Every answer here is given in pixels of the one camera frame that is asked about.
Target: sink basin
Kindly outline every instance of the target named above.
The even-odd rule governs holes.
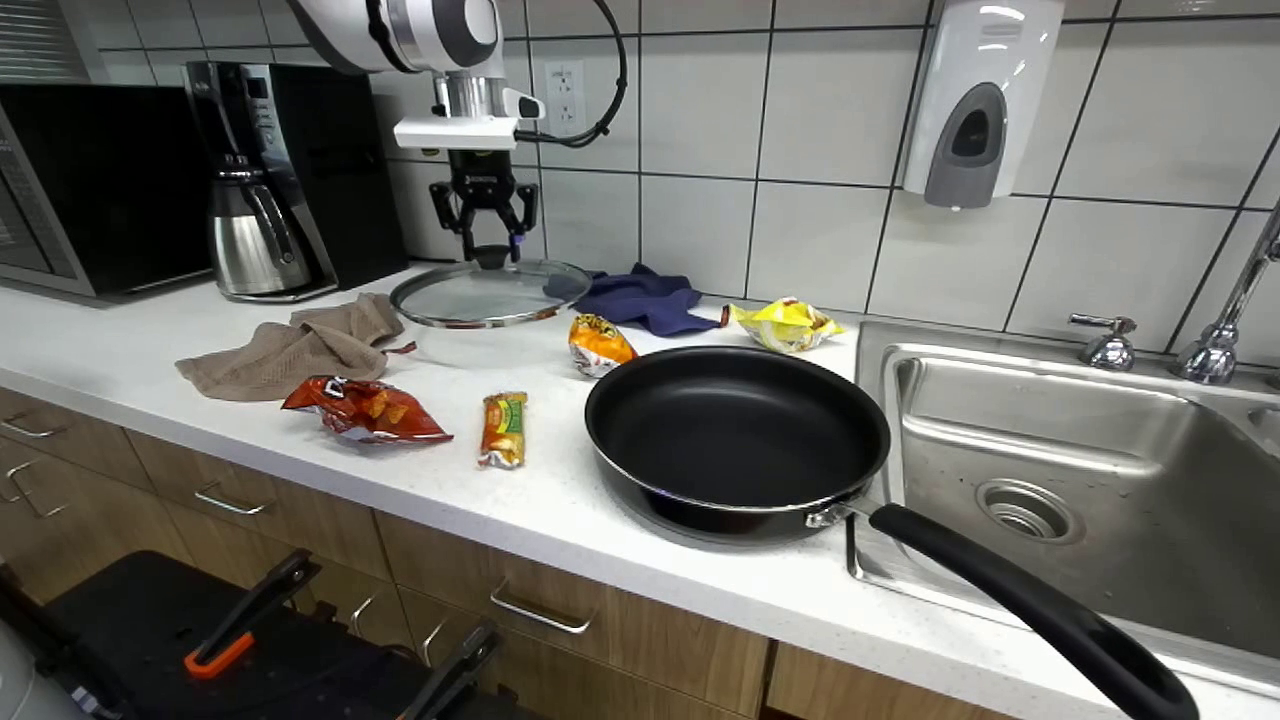
[[[879,499],[1006,556],[1186,660],[1280,679],[1280,394],[1067,353],[879,340]],[[960,592],[902,549],[879,580]]]

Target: kitchen counter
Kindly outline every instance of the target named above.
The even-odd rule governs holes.
[[[77,305],[0,286],[0,389],[41,394],[209,457],[330,491],[463,541],[492,542],[637,597],[651,597],[820,657],[836,657],[1006,715],[1115,715],[1040,635],[1020,622],[939,609],[844,571],[844,532],[791,542],[687,542],[632,514],[594,475],[578,402],[588,378],[564,346],[568,318],[507,335],[502,357],[420,335],[395,357],[389,383],[422,401],[455,435],[434,448],[346,448],[313,413],[205,401],[171,362],[234,346],[291,306],[228,305],[211,283],[127,305]],[[638,353],[664,340],[627,332]],[[850,374],[854,332],[810,358]],[[476,467],[479,394],[531,392],[526,467]],[[1184,675],[1205,715],[1280,715],[1280,688]]]

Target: wall socket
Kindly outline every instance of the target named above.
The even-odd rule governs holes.
[[[574,60],[552,60],[539,73],[539,98],[542,98],[542,127],[552,134],[574,134],[588,127],[588,107],[583,107],[583,64]]]

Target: microwave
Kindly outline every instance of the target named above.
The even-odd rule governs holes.
[[[209,185],[181,87],[0,82],[0,278],[138,296],[209,277]]]

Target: food package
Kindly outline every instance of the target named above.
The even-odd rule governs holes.
[[[779,346],[779,353],[806,353],[806,346],[822,342],[826,335],[844,332],[836,318],[826,318],[822,310],[816,310],[810,305],[805,305],[794,296],[771,300],[754,310],[726,306],[726,315],[744,332],[751,332],[764,346]]]
[[[524,467],[524,408],[526,392],[484,394],[479,464]]]
[[[574,369],[583,374],[605,374],[627,358],[637,358],[637,346],[619,328],[612,328],[605,315],[578,310],[568,328],[568,346],[574,357]]]
[[[282,408],[321,408],[321,419],[341,440],[405,440],[405,444],[442,444],[453,440],[416,394],[343,374],[306,374],[282,394]]]

